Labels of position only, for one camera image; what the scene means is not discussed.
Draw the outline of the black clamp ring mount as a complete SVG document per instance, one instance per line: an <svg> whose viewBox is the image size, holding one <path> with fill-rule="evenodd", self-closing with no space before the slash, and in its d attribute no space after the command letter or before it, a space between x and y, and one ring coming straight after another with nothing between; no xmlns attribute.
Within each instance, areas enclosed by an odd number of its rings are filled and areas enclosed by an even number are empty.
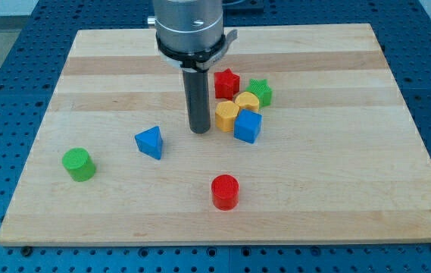
<svg viewBox="0 0 431 273"><path fill-rule="evenodd" d="M221 38L208 49L200 52L177 52L166 47L156 36L158 51L163 60L172 67L189 73L203 73L220 61L228 51L230 44L238 38L237 29L223 34Z"/></svg>

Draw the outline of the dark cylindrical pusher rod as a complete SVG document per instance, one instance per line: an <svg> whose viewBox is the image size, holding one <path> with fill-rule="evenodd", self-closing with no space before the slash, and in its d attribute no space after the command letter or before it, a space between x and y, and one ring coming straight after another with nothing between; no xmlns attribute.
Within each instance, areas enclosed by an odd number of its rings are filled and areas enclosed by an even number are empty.
<svg viewBox="0 0 431 273"><path fill-rule="evenodd" d="M183 72L183 83L189 118L189 127L193 133L206 133L211 127L208 73Z"/></svg>

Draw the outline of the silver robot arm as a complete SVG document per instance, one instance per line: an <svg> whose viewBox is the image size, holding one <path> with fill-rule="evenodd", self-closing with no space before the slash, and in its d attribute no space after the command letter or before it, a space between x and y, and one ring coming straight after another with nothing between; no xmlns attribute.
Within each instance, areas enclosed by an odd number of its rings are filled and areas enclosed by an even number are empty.
<svg viewBox="0 0 431 273"><path fill-rule="evenodd" d="M211 128L208 72L237 39L224 32L222 0L153 0L155 38L163 60L183 73L189 127Z"/></svg>

